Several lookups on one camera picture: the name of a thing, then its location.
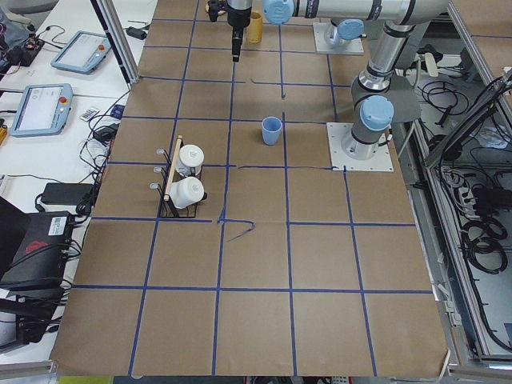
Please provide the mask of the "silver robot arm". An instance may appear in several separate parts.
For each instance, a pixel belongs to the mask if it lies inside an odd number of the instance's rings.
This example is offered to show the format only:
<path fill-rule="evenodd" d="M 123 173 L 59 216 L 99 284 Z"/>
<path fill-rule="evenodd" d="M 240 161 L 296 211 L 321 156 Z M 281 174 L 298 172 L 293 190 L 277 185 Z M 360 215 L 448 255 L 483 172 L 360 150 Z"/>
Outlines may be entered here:
<path fill-rule="evenodd" d="M 262 13 L 275 25 L 292 17 L 385 21 L 375 52 L 351 86 L 354 124 L 342 139 L 342 149 L 348 156 L 367 160 L 373 157 L 396 111 L 384 93 L 390 88 L 406 41 L 416 25 L 436 18 L 447 6 L 447 1 L 264 1 Z"/>
<path fill-rule="evenodd" d="M 325 32 L 328 51 L 336 54 L 363 54 L 363 32 L 364 23 L 361 19 L 345 19 L 337 25 L 331 22 Z"/>

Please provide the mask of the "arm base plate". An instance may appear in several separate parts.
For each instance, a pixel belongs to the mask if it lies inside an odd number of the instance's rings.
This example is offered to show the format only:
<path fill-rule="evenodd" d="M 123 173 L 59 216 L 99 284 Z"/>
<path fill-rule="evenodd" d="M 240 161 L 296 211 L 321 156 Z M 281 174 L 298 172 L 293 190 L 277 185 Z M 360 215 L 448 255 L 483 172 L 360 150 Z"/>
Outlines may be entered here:
<path fill-rule="evenodd" d="M 331 167 L 336 171 L 393 172 L 388 142 L 382 134 L 373 144 L 362 144 L 352 135 L 352 123 L 326 124 Z"/>
<path fill-rule="evenodd" d="M 361 36 L 364 22 L 361 19 L 345 19 L 339 24 L 315 22 L 314 40 L 319 54 L 364 55 Z"/>

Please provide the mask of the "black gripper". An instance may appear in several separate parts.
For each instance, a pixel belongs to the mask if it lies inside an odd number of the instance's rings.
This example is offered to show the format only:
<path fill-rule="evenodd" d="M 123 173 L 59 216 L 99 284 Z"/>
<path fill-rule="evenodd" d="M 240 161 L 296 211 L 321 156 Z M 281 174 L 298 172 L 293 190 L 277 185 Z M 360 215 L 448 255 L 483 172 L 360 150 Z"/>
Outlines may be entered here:
<path fill-rule="evenodd" d="M 227 21 L 232 27 L 232 59 L 237 62 L 240 60 L 244 29 L 250 24 L 252 0 L 228 0 L 226 10 Z"/>

